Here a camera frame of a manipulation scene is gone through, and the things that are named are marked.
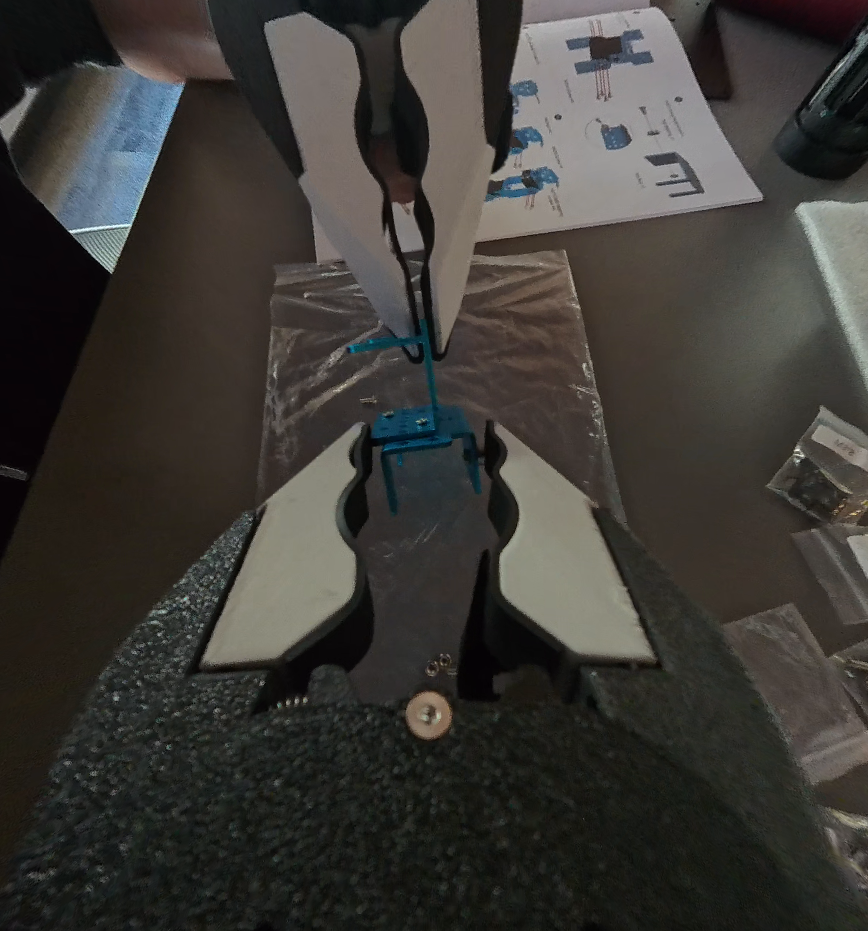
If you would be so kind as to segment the pile of small screw bags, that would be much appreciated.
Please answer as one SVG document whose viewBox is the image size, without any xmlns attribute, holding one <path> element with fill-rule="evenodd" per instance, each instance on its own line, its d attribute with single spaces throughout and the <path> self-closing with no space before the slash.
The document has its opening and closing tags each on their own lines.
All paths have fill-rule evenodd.
<svg viewBox="0 0 868 931">
<path fill-rule="evenodd" d="M 820 407 L 767 488 L 815 522 L 793 542 L 840 621 L 868 624 L 868 434 Z M 868 637 L 828 657 L 792 603 L 725 631 L 812 786 L 868 764 Z"/>
</svg>

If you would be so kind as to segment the person's left hand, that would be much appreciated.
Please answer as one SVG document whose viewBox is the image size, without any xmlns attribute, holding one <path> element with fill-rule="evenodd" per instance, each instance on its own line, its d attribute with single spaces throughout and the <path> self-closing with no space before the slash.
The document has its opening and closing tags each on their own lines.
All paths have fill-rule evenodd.
<svg viewBox="0 0 868 931">
<path fill-rule="evenodd" d="M 136 74 L 172 84 L 230 82 L 206 1 L 91 1 L 110 45 Z"/>
</svg>

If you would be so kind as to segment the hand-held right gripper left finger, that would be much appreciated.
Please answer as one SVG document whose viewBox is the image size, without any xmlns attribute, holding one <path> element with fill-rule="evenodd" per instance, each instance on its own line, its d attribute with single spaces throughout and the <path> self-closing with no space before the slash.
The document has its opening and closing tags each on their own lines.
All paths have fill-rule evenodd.
<svg viewBox="0 0 868 931">
<path fill-rule="evenodd" d="M 369 425 L 358 422 L 270 495 L 197 653 L 197 672 L 265 672 L 264 706 L 304 699 L 315 670 L 344 672 L 373 636 L 366 561 Z"/>
</svg>

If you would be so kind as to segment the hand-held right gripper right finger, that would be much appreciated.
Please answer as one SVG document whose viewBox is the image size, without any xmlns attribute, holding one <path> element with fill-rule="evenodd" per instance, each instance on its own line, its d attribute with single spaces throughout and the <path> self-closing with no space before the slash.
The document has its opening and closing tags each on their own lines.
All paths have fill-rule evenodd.
<svg viewBox="0 0 868 931">
<path fill-rule="evenodd" d="M 498 679 L 534 678 L 536 701 L 571 702 L 586 669 L 657 669 L 607 535 L 612 515 L 496 421 L 484 454 L 496 540 L 476 571 L 458 697 L 499 702 Z"/>
</svg>

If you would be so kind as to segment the black ribbed cylinder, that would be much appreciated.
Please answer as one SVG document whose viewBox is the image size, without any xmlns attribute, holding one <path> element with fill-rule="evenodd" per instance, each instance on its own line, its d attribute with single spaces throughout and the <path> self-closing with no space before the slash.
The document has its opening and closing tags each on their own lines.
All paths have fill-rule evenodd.
<svg viewBox="0 0 868 931">
<path fill-rule="evenodd" d="M 777 134 L 777 157 L 801 175 L 846 180 L 868 162 L 868 16 Z"/>
</svg>

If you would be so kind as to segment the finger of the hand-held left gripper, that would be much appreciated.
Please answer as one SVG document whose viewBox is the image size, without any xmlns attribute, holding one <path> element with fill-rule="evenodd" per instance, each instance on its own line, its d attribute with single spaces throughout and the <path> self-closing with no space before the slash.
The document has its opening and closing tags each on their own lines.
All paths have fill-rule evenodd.
<svg viewBox="0 0 868 931">
<path fill-rule="evenodd" d="M 477 3 L 426 2 L 404 27 L 400 50 L 426 118 L 418 218 L 428 233 L 426 314 L 443 356 L 462 306 L 494 157 L 486 138 Z"/>
<path fill-rule="evenodd" d="M 414 298 L 386 228 L 392 205 L 369 161 L 371 107 L 361 53 L 346 32 L 316 17 L 275 17 L 265 22 L 264 35 L 313 216 L 381 324 L 396 338 L 412 338 Z"/>
</svg>

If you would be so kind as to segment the large clear plastic bag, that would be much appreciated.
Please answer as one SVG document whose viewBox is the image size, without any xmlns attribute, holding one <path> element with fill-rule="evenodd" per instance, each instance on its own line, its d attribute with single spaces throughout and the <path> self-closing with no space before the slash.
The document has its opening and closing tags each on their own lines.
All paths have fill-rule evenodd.
<svg viewBox="0 0 868 931">
<path fill-rule="evenodd" d="M 339 262 L 277 267 L 270 303 L 260 501 L 356 422 L 428 402 L 422 364 L 400 348 L 349 355 L 381 326 Z M 476 257 L 444 360 L 439 400 L 463 409 L 480 449 L 496 421 L 597 505 L 626 521 L 582 309 L 564 251 Z M 375 395 L 375 407 L 360 397 Z M 423 660 L 458 645 L 481 552 L 495 538 L 489 478 L 476 495 L 459 441 L 394 465 L 398 512 L 379 454 L 358 534 L 374 608 L 369 658 Z"/>
</svg>

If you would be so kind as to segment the dark brown block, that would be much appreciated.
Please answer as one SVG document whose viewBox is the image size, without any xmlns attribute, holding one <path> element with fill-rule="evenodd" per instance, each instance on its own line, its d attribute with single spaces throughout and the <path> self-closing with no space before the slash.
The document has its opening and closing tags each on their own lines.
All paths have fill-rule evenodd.
<svg viewBox="0 0 868 931">
<path fill-rule="evenodd" d="M 708 2 L 705 7 L 691 59 L 694 59 L 694 72 L 706 98 L 730 100 L 733 87 L 715 2 Z"/>
</svg>

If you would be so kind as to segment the dark grey desk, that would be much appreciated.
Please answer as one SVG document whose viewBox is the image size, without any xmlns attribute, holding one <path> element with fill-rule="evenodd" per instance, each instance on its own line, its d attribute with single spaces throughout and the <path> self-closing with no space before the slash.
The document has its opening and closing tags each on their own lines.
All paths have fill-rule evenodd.
<svg viewBox="0 0 868 931">
<path fill-rule="evenodd" d="M 823 405 L 868 401 L 793 215 L 831 196 L 770 139 L 805 81 L 741 79 L 720 122 L 752 207 L 584 230 L 565 249 L 632 531 L 719 621 L 793 602 L 852 638 L 765 490 Z M 231 89 L 188 87 L 0 571 L 0 887 L 58 746 L 118 646 L 253 503 L 273 266 L 303 200 Z"/>
</svg>

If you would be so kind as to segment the person's black clothing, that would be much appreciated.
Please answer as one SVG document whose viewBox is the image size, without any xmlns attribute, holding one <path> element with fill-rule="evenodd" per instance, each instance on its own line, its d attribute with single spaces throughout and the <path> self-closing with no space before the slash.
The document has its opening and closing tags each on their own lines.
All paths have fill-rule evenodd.
<svg viewBox="0 0 868 931">
<path fill-rule="evenodd" d="M 90 2 L 0 2 L 0 120 L 59 73 L 120 63 Z M 0 130 L 0 561 L 108 281 Z"/>
</svg>

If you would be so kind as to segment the white instruction booklet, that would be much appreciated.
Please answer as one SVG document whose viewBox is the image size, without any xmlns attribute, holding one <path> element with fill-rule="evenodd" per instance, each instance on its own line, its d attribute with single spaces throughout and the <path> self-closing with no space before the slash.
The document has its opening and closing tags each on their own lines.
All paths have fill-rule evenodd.
<svg viewBox="0 0 868 931">
<path fill-rule="evenodd" d="M 666 15 L 652 6 L 524 25 L 512 134 L 475 242 L 761 202 Z M 428 233 L 393 208 L 402 250 Z"/>
</svg>

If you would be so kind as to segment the white foam slab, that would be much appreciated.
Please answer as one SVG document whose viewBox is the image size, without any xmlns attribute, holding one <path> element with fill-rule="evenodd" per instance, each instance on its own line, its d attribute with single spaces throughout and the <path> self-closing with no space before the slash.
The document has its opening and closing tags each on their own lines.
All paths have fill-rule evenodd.
<svg viewBox="0 0 868 931">
<path fill-rule="evenodd" d="M 868 394 L 868 201 L 804 202 L 796 216 Z"/>
</svg>

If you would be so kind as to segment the blue metal bracket assembly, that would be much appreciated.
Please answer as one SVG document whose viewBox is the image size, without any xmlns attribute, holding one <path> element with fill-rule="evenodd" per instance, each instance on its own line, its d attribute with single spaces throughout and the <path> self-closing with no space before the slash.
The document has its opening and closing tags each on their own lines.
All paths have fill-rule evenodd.
<svg viewBox="0 0 868 931">
<path fill-rule="evenodd" d="M 380 450 L 380 466 L 389 511 L 396 515 L 399 509 L 395 487 L 394 466 L 403 464 L 407 454 L 450 448 L 459 441 L 463 448 L 478 447 L 474 430 L 469 424 L 463 409 L 455 405 L 445 405 L 439 400 L 433 363 L 433 351 L 426 322 L 420 324 L 416 336 L 397 338 L 379 337 L 361 343 L 349 343 L 346 352 L 349 355 L 377 352 L 389 348 L 418 348 L 426 372 L 428 403 L 416 407 L 402 407 L 379 413 L 371 425 L 372 445 Z M 476 495 L 482 492 L 482 478 L 479 464 L 463 459 L 468 478 Z"/>
</svg>

